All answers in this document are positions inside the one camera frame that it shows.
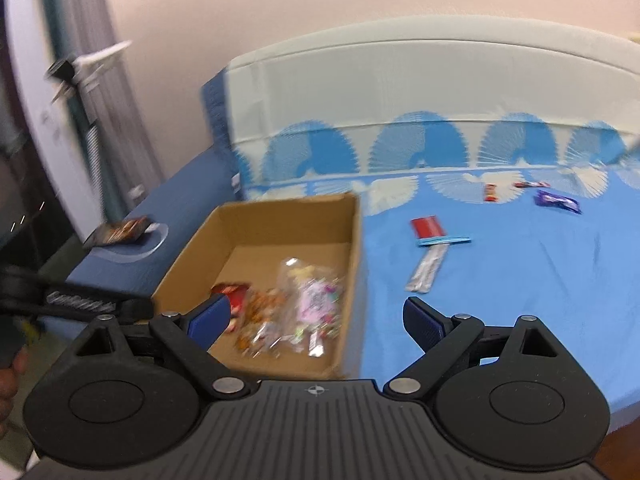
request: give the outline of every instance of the blue bed sheet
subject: blue bed sheet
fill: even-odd
[[[486,171],[467,170],[463,179],[480,180],[483,174],[487,182]],[[522,174],[532,180],[527,171]],[[451,198],[451,186],[442,187],[438,174],[406,175],[412,198],[398,206],[394,202],[402,200],[392,188],[387,197],[378,193],[372,198],[370,190],[380,175],[254,187],[248,193],[253,198],[291,196],[292,190],[316,194],[351,189],[361,194],[369,270],[361,377],[375,378],[382,386],[422,355],[402,327],[402,304],[412,295],[404,286],[425,250],[417,247],[410,220],[437,215],[448,234],[468,235],[472,242],[449,248],[433,288],[420,296],[447,316],[468,312],[486,324],[512,325],[521,314],[538,316],[601,388],[612,424],[628,422],[616,421],[616,413],[625,408],[627,418],[638,416],[628,408],[640,401],[635,373],[640,355],[640,192],[609,171],[603,175],[607,191],[600,196],[564,193],[580,202],[578,215],[536,206],[534,189],[505,203],[484,203],[478,195],[483,184],[478,184],[462,194],[465,200],[456,200],[460,193]],[[461,173],[446,175],[453,181]],[[391,204],[386,209],[385,200]]]

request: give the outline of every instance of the wall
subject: wall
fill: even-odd
[[[110,0],[143,117],[167,174],[211,143],[200,86],[233,57],[323,28],[426,13],[537,18],[626,36],[640,0]]]
[[[29,130],[47,176],[82,240],[100,223],[82,155],[60,103],[56,85],[44,79],[53,62],[39,0],[6,0],[6,22],[14,75]]]

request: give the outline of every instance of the white headboard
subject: white headboard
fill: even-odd
[[[415,16],[237,57],[226,97],[249,183],[607,163],[640,133],[640,46],[537,20]],[[590,134],[611,130],[619,140],[608,148]],[[598,146],[567,150],[576,131]]]

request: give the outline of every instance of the red packet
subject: red packet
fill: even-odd
[[[212,294],[224,294],[231,304],[231,321],[225,332],[233,332],[238,326],[237,317],[242,313],[244,297],[249,290],[249,283],[217,283],[211,287]]]
[[[436,236],[446,236],[446,232],[438,222],[437,216],[425,216],[411,220],[415,234],[418,238],[433,238]]]

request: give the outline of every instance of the brown cardboard box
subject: brown cardboard box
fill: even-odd
[[[280,263],[296,257],[335,269],[344,278],[342,327],[319,358],[283,349],[280,356],[242,356],[236,334],[222,335],[209,353],[227,367],[260,378],[356,378],[364,337],[366,273],[360,261],[361,219],[354,194],[273,202],[235,202],[209,215],[156,289],[160,309],[185,313],[219,282],[276,285]]]

